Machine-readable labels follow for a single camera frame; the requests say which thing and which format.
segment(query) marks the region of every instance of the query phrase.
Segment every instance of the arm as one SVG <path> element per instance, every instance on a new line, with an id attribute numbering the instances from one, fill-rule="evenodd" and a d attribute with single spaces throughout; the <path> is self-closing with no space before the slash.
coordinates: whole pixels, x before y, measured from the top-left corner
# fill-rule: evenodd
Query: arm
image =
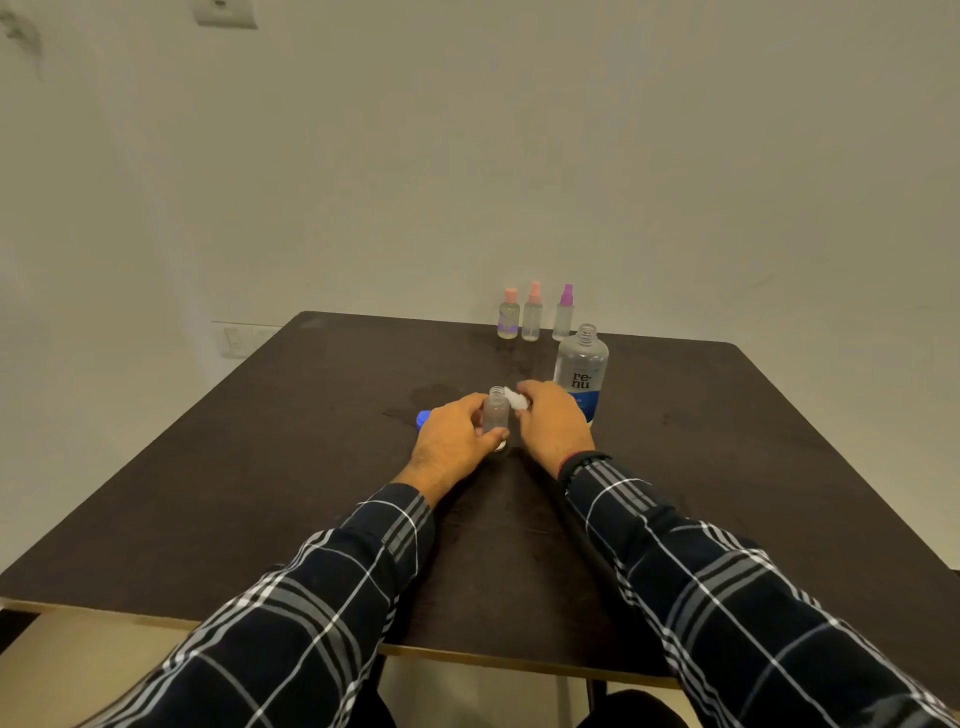
<path id="1" fill-rule="evenodd" d="M 705 725 L 957 725 L 766 552 L 684 518 L 649 483 L 594 451 L 583 415 L 560 387 L 524 382 L 521 391 L 533 400 L 520 419 L 524 441 L 564 487 Z"/>
<path id="2" fill-rule="evenodd" d="M 346 724 L 433 543 L 432 508 L 507 435 L 474 429 L 485 398 L 433 410 L 396 482 L 311 536 L 85 725 Z"/>

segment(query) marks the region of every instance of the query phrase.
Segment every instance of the black wrist strap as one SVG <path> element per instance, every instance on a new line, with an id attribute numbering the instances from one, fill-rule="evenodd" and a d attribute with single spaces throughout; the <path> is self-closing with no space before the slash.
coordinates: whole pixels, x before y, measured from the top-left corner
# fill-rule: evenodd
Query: black wrist strap
<path id="1" fill-rule="evenodd" d="M 575 455 L 570 455 L 560 466 L 560 472 L 557 474 L 557 482 L 564 486 L 564 490 L 566 490 L 566 487 L 570 484 L 570 479 L 573 477 L 573 472 L 588 460 L 610 459 L 609 455 L 598 449 L 588 449 L 583 452 L 578 452 Z"/>

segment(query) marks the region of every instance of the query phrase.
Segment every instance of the wall socket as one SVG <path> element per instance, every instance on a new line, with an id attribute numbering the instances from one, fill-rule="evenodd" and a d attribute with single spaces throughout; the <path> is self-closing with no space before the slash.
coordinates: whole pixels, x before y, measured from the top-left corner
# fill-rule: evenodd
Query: wall socket
<path id="1" fill-rule="evenodd" d="M 227 359 L 246 359 L 267 343 L 280 327 L 263 324 L 235 324 L 230 321 L 211 321 L 217 351 Z"/>
<path id="2" fill-rule="evenodd" d="M 190 0 L 197 25 L 256 30 L 253 0 Z"/>

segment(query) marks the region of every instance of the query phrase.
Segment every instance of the hand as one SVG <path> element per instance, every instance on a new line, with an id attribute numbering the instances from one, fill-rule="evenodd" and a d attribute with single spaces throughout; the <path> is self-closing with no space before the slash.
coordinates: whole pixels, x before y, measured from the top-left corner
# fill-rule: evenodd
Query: hand
<path id="1" fill-rule="evenodd" d="M 534 459 L 553 475 L 570 455 L 594 449 L 587 418 L 564 388 L 552 381 L 521 381 L 516 389 L 532 403 L 519 410 L 520 436 Z"/>
<path id="2" fill-rule="evenodd" d="M 497 427 L 481 434 L 483 403 L 476 393 L 430 411 L 423 423 L 407 467 L 394 478 L 419 490 L 433 508 L 458 481 L 464 479 L 509 434 Z"/>

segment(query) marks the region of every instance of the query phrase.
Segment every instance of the sleeve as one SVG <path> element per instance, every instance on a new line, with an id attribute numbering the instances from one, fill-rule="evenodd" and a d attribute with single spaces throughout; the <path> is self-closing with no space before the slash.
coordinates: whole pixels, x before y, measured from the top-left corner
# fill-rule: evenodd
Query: sleeve
<path id="1" fill-rule="evenodd" d="M 417 490 L 384 486 L 224 604 L 85 725 L 346 724 L 433 529 Z"/>
<path id="2" fill-rule="evenodd" d="M 560 480 L 704 725 L 958 725 L 755 544 L 684 518 L 602 453 Z"/>

